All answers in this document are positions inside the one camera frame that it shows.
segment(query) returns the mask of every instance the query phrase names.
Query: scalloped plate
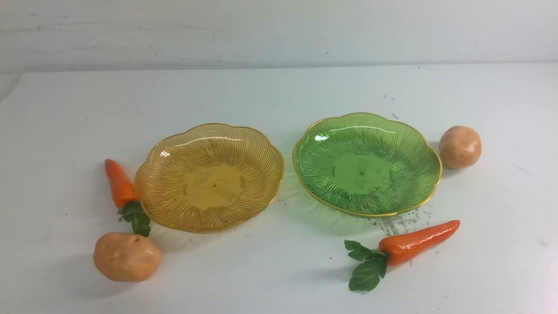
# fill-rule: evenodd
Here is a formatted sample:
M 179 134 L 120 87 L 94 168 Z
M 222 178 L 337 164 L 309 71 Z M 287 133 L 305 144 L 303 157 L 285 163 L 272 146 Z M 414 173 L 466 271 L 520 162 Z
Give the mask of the scalloped plate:
M 364 217 L 423 205 L 442 176 L 440 157 L 415 128 L 365 112 L 314 123 L 293 148 L 292 162 L 312 196 Z
M 210 123 L 159 142 L 136 173 L 135 185 L 153 221 L 209 233 L 263 211 L 284 172 L 283 156 L 261 132 Z

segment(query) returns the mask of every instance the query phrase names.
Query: potato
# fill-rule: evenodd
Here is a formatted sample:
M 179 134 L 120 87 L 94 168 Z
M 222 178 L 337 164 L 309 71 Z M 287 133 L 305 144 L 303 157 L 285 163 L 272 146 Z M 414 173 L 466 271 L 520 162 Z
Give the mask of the potato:
M 100 237 L 93 252 L 97 269 L 114 281 L 144 281 L 157 270 L 161 260 L 161 251 L 151 240 L 119 232 Z
M 440 158 L 444 165 L 460 169 L 479 160 L 482 145 L 478 133 L 466 126 L 449 128 L 440 139 Z

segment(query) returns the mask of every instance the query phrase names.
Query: plate rim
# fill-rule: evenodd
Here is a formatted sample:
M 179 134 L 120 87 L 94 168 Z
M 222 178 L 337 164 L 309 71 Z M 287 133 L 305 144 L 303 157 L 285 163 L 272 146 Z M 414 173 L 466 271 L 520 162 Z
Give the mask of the plate rim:
M 160 226 L 162 226 L 162 227 L 169 228 L 169 229 L 174 229 L 174 230 L 180 230 L 180 231 L 184 231 L 184 232 L 196 233 L 196 234 L 213 234 L 213 233 L 216 233 L 216 232 L 220 232 L 220 231 L 224 231 L 224 230 L 229 230 L 229 229 L 232 229 L 232 228 L 234 228 L 234 227 L 236 227 L 236 226 L 238 226 L 238 225 L 241 225 L 242 223 L 244 223 L 244 222 L 246 222 L 246 221 L 248 221 L 248 220 L 250 220 L 250 219 L 256 217 L 257 215 L 259 215 L 259 214 L 260 214 L 261 212 L 263 212 L 267 207 L 270 206 L 270 204 L 275 200 L 275 198 L 276 198 L 277 195 L 279 194 L 279 190 L 281 189 L 281 183 L 283 182 L 283 178 L 285 177 L 285 158 L 283 157 L 283 154 L 281 153 L 281 151 L 280 151 L 277 147 L 275 147 L 275 146 L 273 145 L 273 143 L 271 143 L 271 140 L 270 140 L 264 133 L 262 133 L 261 131 L 258 131 L 258 130 L 256 130 L 256 129 L 254 129 L 254 128 L 252 128 L 252 127 L 249 127 L 249 126 L 232 126 L 232 125 L 229 125 L 229 124 L 226 124 L 226 123 L 217 123 L 217 122 L 214 122 L 214 123 L 204 123 L 204 124 L 196 125 L 196 126 L 190 128 L 190 129 L 188 129 L 188 130 L 186 130 L 186 131 L 184 131 L 184 132 L 176 133 L 176 134 L 173 134 L 173 135 L 171 135 L 171 136 L 167 136 L 166 138 L 160 140 L 157 144 L 155 144 L 155 145 L 153 146 L 153 148 L 152 148 L 151 150 L 149 150 L 149 153 L 147 154 L 147 157 L 145 158 L 145 161 L 138 167 L 138 169 L 136 170 L 136 174 L 134 175 L 134 182 L 133 182 L 133 185 L 134 185 L 134 191 L 135 191 L 136 195 L 138 195 L 138 188 L 137 188 L 138 173 L 140 172 L 140 170 L 141 170 L 144 166 L 146 166 L 146 165 L 148 165 L 148 163 L 150 163 L 150 160 L 149 160 L 149 159 L 152 158 L 152 156 L 153 156 L 153 154 L 154 154 L 154 151 L 155 151 L 155 148 L 157 148 L 157 147 L 159 146 L 159 144 L 163 143 L 164 141 L 166 141 L 166 140 L 168 140 L 168 139 L 170 139 L 170 138 L 172 138 L 172 137 L 179 136 L 179 135 L 184 135 L 184 134 L 186 134 L 186 133 L 188 133 L 188 132 L 190 132 L 190 131 L 193 131 L 194 129 L 197 129 L 197 128 L 203 127 L 203 126 L 207 126 L 207 125 L 221 125 L 221 126 L 229 127 L 229 128 L 231 128 L 231 129 L 250 129 L 250 130 L 253 130 L 253 131 L 259 133 L 261 136 L 263 136 L 263 138 L 266 139 L 266 141 L 267 141 L 267 143 L 269 144 L 269 146 L 270 146 L 272 149 L 274 149 L 274 150 L 279 154 L 279 156 L 281 157 L 281 158 L 280 158 L 280 160 L 281 160 L 281 168 L 282 168 L 282 169 L 281 169 L 281 179 L 280 179 L 279 182 L 278 182 L 277 190 L 275 191 L 275 193 L 274 193 L 273 197 L 271 198 L 270 202 L 267 203 L 267 205 L 266 205 L 261 211 L 259 211 L 258 213 L 256 213 L 255 215 L 253 215 L 253 216 L 251 216 L 250 218 L 245 219 L 245 220 L 239 220 L 237 223 L 234 223 L 234 224 L 232 224 L 232 225 L 230 225 L 230 226 L 227 226 L 227 227 L 224 227 L 224 228 L 220 228 L 220 229 L 211 230 L 211 231 L 184 230 L 184 229 L 173 228 L 173 227 L 161 225 L 160 223 L 156 222 L 156 221 L 153 219 L 153 217 L 151 217 L 151 215 L 150 215 L 150 214 L 148 213 L 148 211 L 145 209 L 146 207 L 145 207 L 145 204 L 144 204 L 143 200 L 141 200 L 141 199 L 138 197 L 138 198 L 139 198 L 139 202 L 141 203 L 142 208 L 143 208 L 143 211 L 145 212 L 145 214 L 150 218 L 151 221 L 155 222 L 156 224 L 158 224 L 158 225 L 160 225 Z
M 416 206 L 413 206 L 413 207 L 411 207 L 411 208 L 405 208 L 404 210 L 399 210 L 399 211 L 394 211 L 394 212 L 389 212 L 389 213 L 382 213 L 382 214 L 363 214 L 363 213 L 357 213 L 357 212 L 348 211 L 348 210 L 345 210 L 345 209 L 343 209 L 343 208 L 341 208 L 341 207 L 338 207 L 338 206 L 336 206 L 336 205 L 333 205 L 333 204 L 331 204 L 331 203 L 328 203 L 327 201 L 321 199 L 320 197 L 318 197 L 317 195 L 315 195 L 312 191 L 310 191 L 310 190 L 308 189 L 308 187 L 307 187 L 307 186 L 304 184 L 304 182 L 302 181 L 302 176 L 301 176 L 301 174 L 300 174 L 300 171 L 299 171 L 298 167 L 296 166 L 296 162 L 295 162 L 295 151 L 296 151 L 296 148 L 299 146 L 299 143 L 300 143 L 303 139 L 306 138 L 306 136 L 308 135 L 308 132 L 310 132 L 310 130 L 312 130 L 312 128 L 315 127 L 318 123 L 320 123 L 320 122 L 322 122 L 322 121 L 325 121 L 325 120 L 329 120 L 329 119 L 344 118 L 344 117 L 347 117 L 347 116 L 350 116 L 350 115 L 370 115 L 370 116 L 373 116 L 373 117 L 378 117 L 378 118 L 384 119 L 384 120 L 386 120 L 386 121 L 388 121 L 388 122 L 399 123 L 399 124 L 402 124 L 402 125 L 404 125 L 404 126 L 407 126 L 407 127 L 411 128 L 411 129 L 415 130 L 415 131 L 422 137 L 422 140 L 424 141 L 424 143 L 426 144 L 426 146 L 427 146 L 427 147 L 434 153 L 434 155 L 437 157 L 437 159 L 438 159 L 438 164 L 439 164 L 439 166 L 440 166 L 440 174 L 439 174 L 439 176 L 438 176 L 438 180 L 437 180 L 436 183 L 434 184 L 434 188 L 432 189 L 432 192 L 430 193 L 430 195 L 428 195 L 428 197 L 426 197 L 426 198 L 424 199 L 424 201 L 422 201 L 420 204 L 418 204 L 418 205 L 416 205 Z M 353 215 L 353 216 L 359 216 L 359 217 L 389 217 L 389 216 L 399 215 L 399 214 L 401 214 L 401 213 L 405 213 L 405 212 L 408 212 L 408 211 L 412 211 L 412 210 L 414 210 L 414 209 L 417 209 L 417 208 L 421 207 L 422 205 L 426 204 L 426 203 L 432 198 L 432 196 L 434 195 L 434 193 L 436 192 L 436 188 L 438 187 L 438 184 L 440 183 L 440 181 L 441 181 L 441 179 L 442 179 L 442 173 L 443 173 L 443 171 L 444 171 L 444 167 L 443 167 L 443 165 L 442 165 L 442 160 L 441 160 L 441 158 L 440 158 L 440 155 L 436 152 L 436 150 L 434 150 L 434 148 L 432 148 L 432 146 L 430 146 L 430 144 L 428 143 L 428 140 L 424 137 L 424 135 L 423 135 L 419 130 L 417 130 L 416 128 L 414 128 L 414 127 L 412 127 L 412 126 L 410 126 L 410 125 L 408 125 L 408 124 L 406 124 L 406 123 L 404 123 L 404 122 L 397 121 L 397 120 L 390 120 L 390 119 L 388 119 L 388 118 L 382 117 L 382 116 L 380 116 L 380 115 L 377 115 L 377 114 L 371 113 L 371 112 L 351 112 L 351 113 L 347 113 L 346 115 L 342 115 L 342 116 L 322 118 L 322 119 L 319 119 L 318 121 L 312 123 L 312 124 L 308 127 L 308 129 L 306 129 L 306 131 L 304 132 L 304 134 L 302 135 L 302 137 L 301 137 L 298 141 L 296 141 L 295 146 L 293 146 L 293 148 L 292 148 L 292 154 L 291 154 L 291 160 L 292 160 L 292 165 L 293 165 L 293 167 L 295 168 L 295 171 L 296 171 L 296 176 L 297 176 L 298 179 L 299 179 L 300 185 L 302 185 L 302 187 L 303 187 L 310 195 L 312 195 L 315 199 L 317 199 L 318 201 L 320 201 L 321 203 L 323 203 L 324 205 L 326 205 L 326 206 L 328 206 L 328 207 L 330 207 L 330 208 L 333 208 L 333 209 L 335 209 L 335 210 L 338 210 L 338 211 L 341 211 L 341 212 L 344 212 L 344 213 L 351 214 L 351 215 Z

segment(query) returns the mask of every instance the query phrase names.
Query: yellow plate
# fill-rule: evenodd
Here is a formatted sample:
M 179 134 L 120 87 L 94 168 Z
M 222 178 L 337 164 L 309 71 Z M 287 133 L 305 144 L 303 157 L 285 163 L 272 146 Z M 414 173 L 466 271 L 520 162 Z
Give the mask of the yellow plate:
M 210 123 L 159 142 L 136 173 L 135 185 L 153 221 L 209 233 L 263 211 L 284 172 L 281 153 L 261 132 Z

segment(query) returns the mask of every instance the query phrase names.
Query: white tabletop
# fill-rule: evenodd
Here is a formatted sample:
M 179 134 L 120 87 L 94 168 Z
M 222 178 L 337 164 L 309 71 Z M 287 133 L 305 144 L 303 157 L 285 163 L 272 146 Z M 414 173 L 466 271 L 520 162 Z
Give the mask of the white tabletop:
M 557 313 L 558 64 L 28 73 L 0 103 L 1 313 Z M 432 200 L 367 220 L 307 195 L 291 149 L 320 118 L 374 112 L 433 144 L 475 128 L 483 154 L 446 171 Z M 159 140 L 221 122 L 266 134 L 285 157 L 276 200 L 214 235 L 153 226 L 158 272 L 116 283 L 95 269 L 119 223 L 103 160 L 132 176 Z M 448 241 L 390 269 L 372 292 L 347 287 L 344 239 L 452 219 Z

